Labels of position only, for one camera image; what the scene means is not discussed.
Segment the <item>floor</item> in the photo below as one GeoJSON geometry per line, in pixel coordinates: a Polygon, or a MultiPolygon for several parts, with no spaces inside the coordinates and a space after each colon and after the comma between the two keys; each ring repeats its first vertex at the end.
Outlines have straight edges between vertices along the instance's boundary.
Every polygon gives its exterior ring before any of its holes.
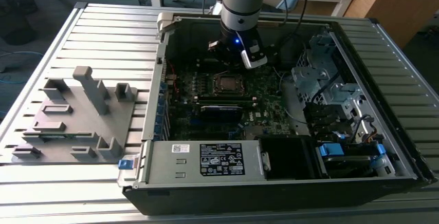
{"type": "MultiPolygon", "coordinates": [[[[28,15],[28,21],[37,31],[37,39],[21,46],[6,45],[0,39],[0,51],[36,51],[44,53],[76,2],[138,5],[138,0],[34,0],[34,2],[38,11],[28,15]]],[[[150,4],[149,0],[141,0],[141,2],[146,5],[150,4]]],[[[180,0],[180,2],[164,0],[164,5],[200,8],[201,2],[202,0],[180,0]]],[[[209,7],[213,3],[214,0],[206,0],[205,7],[209,7]]],[[[404,52],[430,86],[439,91],[439,78],[436,77],[436,69],[439,69],[439,38],[432,37],[425,40],[421,35],[416,35],[404,48],[404,52]]],[[[0,73],[0,80],[9,82],[25,81],[37,63],[38,56],[36,55],[10,55],[0,58],[0,70],[1,66],[6,67],[6,70],[0,73]]],[[[22,87],[24,84],[0,83],[0,121],[22,87]]]]}

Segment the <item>slotted aluminum plate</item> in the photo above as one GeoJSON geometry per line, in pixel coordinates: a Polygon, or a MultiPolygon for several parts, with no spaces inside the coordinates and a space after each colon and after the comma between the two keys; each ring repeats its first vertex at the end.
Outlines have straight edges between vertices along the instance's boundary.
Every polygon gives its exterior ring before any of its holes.
{"type": "MultiPolygon", "coordinates": [[[[93,67],[105,86],[121,80],[138,89],[126,153],[138,152],[144,112],[153,72],[157,14],[200,13],[197,9],[88,4],[76,8],[54,38],[41,63],[0,126],[0,147],[20,142],[20,131],[45,98],[37,91],[48,77],[69,78],[76,65],[93,67]]],[[[282,14],[262,14],[282,17],[282,14]]],[[[378,84],[430,169],[439,171],[437,96],[380,26],[366,19],[306,16],[338,22],[378,84]]],[[[306,223],[366,223],[437,218],[439,184],[408,194],[394,194],[353,208],[217,214],[206,216],[142,216],[117,187],[116,165],[50,165],[0,167],[0,218],[3,223],[109,223],[137,221],[244,221],[306,218],[306,223]]]]}

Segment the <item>blue cable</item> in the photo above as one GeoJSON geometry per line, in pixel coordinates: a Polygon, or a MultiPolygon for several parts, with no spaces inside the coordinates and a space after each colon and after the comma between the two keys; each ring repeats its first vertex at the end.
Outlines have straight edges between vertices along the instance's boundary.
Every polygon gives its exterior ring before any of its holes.
{"type": "MultiPolygon", "coordinates": [[[[37,56],[40,57],[44,57],[44,54],[38,53],[38,52],[32,52],[32,51],[17,51],[17,52],[10,52],[10,53],[5,53],[2,55],[0,55],[0,58],[3,57],[3,56],[7,56],[10,54],[36,54],[37,56]]],[[[0,83],[3,83],[3,84],[24,84],[26,81],[21,81],[21,82],[10,82],[10,81],[3,81],[3,80],[0,80],[0,83]]]]}
{"type": "Polygon", "coordinates": [[[21,81],[21,82],[9,82],[9,81],[3,81],[3,80],[0,80],[0,83],[3,83],[3,84],[24,84],[26,81],[21,81]]]}
{"type": "Polygon", "coordinates": [[[41,53],[38,53],[38,52],[32,52],[32,51],[17,51],[17,52],[10,52],[10,53],[5,53],[5,54],[0,55],[0,58],[3,57],[3,56],[7,56],[7,55],[10,55],[10,54],[20,54],[20,53],[22,53],[22,54],[36,54],[36,55],[38,55],[40,57],[44,56],[44,54],[41,54],[41,53]]]}

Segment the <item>gray plastic block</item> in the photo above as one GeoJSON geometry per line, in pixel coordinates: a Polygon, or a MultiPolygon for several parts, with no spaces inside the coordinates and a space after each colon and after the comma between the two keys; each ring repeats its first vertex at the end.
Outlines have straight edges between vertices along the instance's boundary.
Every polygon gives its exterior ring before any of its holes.
{"type": "Polygon", "coordinates": [[[114,90],[117,102],[133,102],[134,95],[130,91],[130,87],[128,83],[117,83],[114,90]]]}
{"type": "Polygon", "coordinates": [[[48,132],[48,131],[61,132],[65,130],[65,124],[61,121],[56,121],[56,122],[36,121],[32,129],[40,130],[42,132],[48,132]]]}
{"type": "MultiPolygon", "coordinates": [[[[126,142],[126,134],[130,123],[134,102],[117,102],[114,87],[106,88],[109,98],[105,100],[110,110],[109,115],[98,115],[93,105],[89,102],[82,87],[70,87],[62,94],[62,100],[45,99],[41,103],[41,109],[34,115],[34,122],[62,122],[65,124],[64,131],[38,131],[29,128],[22,132],[22,139],[34,146],[44,156],[37,159],[24,158],[16,159],[17,163],[117,163],[122,157],[122,153],[117,157],[114,154],[104,157],[96,150],[98,138],[102,137],[110,147],[120,147],[122,152],[126,142]],[[70,106],[72,113],[45,113],[42,107],[65,105],[70,106]],[[72,146],[89,146],[96,156],[88,159],[76,159],[70,155],[72,146]]],[[[137,89],[130,88],[133,96],[137,95],[137,89]]]]}
{"type": "Polygon", "coordinates": [[[109,94],[108,94],[108,90],[105,88],[104,82],[102,80],[94,80],[96,81],[96,86],[97,86],[97,90],[100,92],[100,94],[102,95],[104,99],[109,98],[109,94]]]}
{"type": "Polygon", "coordinates": [[[64,100],[62,92],[68,90],[68,86],[62,79],[48,79],[41,90],[50,100],[64,100]]]}
{"type": "Polygon", "coordinates": [[[96,82],[90,77],[92,69],[89,66],[77,66],[73,71],[73,79],[81,82],[88,100],[100,115],[106,114],[108,106],[102,93],[98,91],[96,82]]]}
{"type": "Polygon", "coordinates": [[[41,151],[29,144],[20,144],[14,147],[11,154],[20,159],[37,159],[41,151]]]}
{"type": "Polygon", "coordinates": [[[42,110],[45,114],[70,114],[72,107],[68,104],[44,105],[42,110]]]}
{"type": "Polygon", "coordinates": [[[80,161],[96,157],[96,153],[89,146],[72,146],[69,154],[80,161]]]}
{"type": "Polygon", "coordinates": [[[48,142],[50,140],[73,140],[76,143],[97,143],[96,133],[57,133],[57,132],[24,132],[22,139],[29,143],[48,142]]]}
{"type": "Polygon", "coordinates": [[[118,158],[122,152],[122,148],[114,138],[110,138],[110,142],[108,144],[105,139],[100,137],[96,145],[96,151],[102,155],[104,158],[118,158]]]}

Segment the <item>motherboard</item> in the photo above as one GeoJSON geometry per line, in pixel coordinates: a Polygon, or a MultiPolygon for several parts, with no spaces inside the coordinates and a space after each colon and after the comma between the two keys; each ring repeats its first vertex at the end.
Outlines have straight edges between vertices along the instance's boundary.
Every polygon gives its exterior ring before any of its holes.
{"type": "Polygon", "coordinates": [[[238,70],[213,59],[166,64],[170,140],[253,140],[293,133],[270,66],[238,70]]]}

